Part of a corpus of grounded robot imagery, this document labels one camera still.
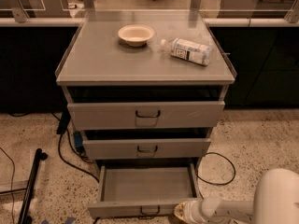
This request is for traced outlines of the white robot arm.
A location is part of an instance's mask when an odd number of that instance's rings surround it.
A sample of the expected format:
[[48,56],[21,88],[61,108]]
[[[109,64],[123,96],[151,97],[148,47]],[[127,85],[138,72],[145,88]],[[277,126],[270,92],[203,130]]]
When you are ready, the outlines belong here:
[[186,224],[299,224],[299,174],[272,169],[260,178],[252,201],[208,197],[180,203],[174,214]]

